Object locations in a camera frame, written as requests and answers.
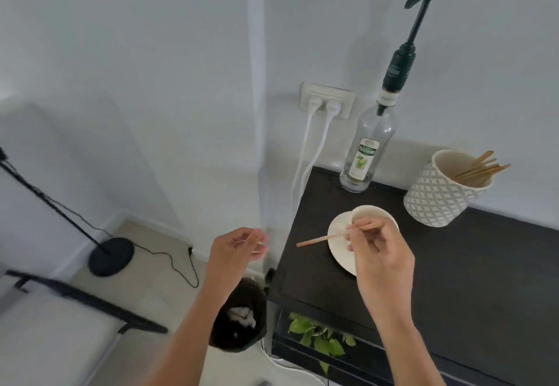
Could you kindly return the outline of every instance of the white saucer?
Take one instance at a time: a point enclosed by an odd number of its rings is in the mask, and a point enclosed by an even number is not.
[[[334,218],[330,223],[330,227],[328,227],[328,235],[345,232],[346,226],[351,224],[351,217],[352,213],[349,211]],[[349,241],[343,237],[328,239],[328,247],[339,265],[354,276],[357,276],[357,271],[355,270],[355,256],[353,256],[353,252],[348,250],[348,245]]]

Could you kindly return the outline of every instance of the white power cable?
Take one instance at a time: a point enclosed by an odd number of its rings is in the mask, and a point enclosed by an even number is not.
[[[305,190],[305,185],[309,178],[312,166],[315,164],[316,160],[318,159],[322,148],[324,147],[324,142],[326,141],[326,134],[328,133],[328,127],[330,127],[330,123],[334,117],[340,113],[342,110],[342,104],[338,101],[331,100],[326,104],[326,110],[328,114],[326,115],[326,121],[324,123],[324,131],[322,132],[322,138],[320,139],[320,144],[318,145],[318,149],[316,150],[315,155],[312,157],[311,162],[307,166],[307,169],[303,173],[303,177],[301,177],[301,188],[299,190],[299,199],[297,200],[297,206],[299,205],[299,201],[303,197],[303,192]]]
[[[308,374],[309,376],[312,376],[312,377],[314,377],[316,380],[318,380],[318,381],[320,382],[321,385],[325,385],[325,384],[326,384],[320,377],[318,377],[318,376],[317,376],[316,374],[314,374],[314,373],[311,373],[310,371],[307,371],[307,370],[302,369],[302,368],[297,368],[297,367],[287,367],[286,365],[283,365],[283,364],[280,364],[279,362],[277,362],[277,361],[283,361],[283,360],[282,360],[281,358],[277,358],[277,359],[276,359],[276,358],[270,356],[270,355],[268,354],[268,352],[266,352],[266,349],[264,349],[264,340],[263,340],[263,339],[260,339],[260,349],[262,350],[262,352],[264,353],[264,355],[266,355],[266,356],[268,357],[268,359],[270,360],[270,362],[271,362],[272,364],[275,364],[276,366],[281,367],[281,368],[285,368],[286,370],[290,370],[290,371],[299,371],[300,373]]]
[[[301,168],[303,167],[303,155],[305,153],[305,146],[307,145],[307,138],[309,137],[309,130],[311,128],[311,120],[312,116],[316,113],[318,109],[323,104],[323,100],[317,96],[311,96],[309,99],[309,110],[307,115],[307,125],[305,126],[305,133],[303,135],[303,143],[301,144],[301,151],[299,152],[299,162],[297,164],[297,171],[295,171],[295,177],[293,178],[293,184],[291,185],[291,218],[295,217],[296,208],[293,206],[293,202],[299,202],[301,197],[299,196],[298,199],[295,199],[295,185],[297,184],[297,178],[299,178],[299,173],[301,172]]]

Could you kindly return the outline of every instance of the round black base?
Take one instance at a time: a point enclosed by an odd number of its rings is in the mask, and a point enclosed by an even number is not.
[[[134,255],[134,244],[122,237],[102,243],[110,253],[96,247],[89,255],[87,266],[94,276],[109,277],[126,267]]]

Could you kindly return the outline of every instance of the patterned paper cup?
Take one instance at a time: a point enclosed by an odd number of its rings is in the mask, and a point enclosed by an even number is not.
[[[430,227],[444,227],[454,220],[470,201],[493,184],[493,177],[481,187],[468,187],[451,180],[451,177],[468,170],[475,160],[473,156],[457,150],[435,152],[404,197],[408,213]]]

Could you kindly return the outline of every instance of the trash bag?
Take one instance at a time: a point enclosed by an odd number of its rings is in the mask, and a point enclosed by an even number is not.
[[[253,311],[256,326],[243,327],[227,315],[230,308]],[[226,352],[242,352],[266,334],[266,296],[258,283],[244,277],[217,314],[210,336],[210,346]]]

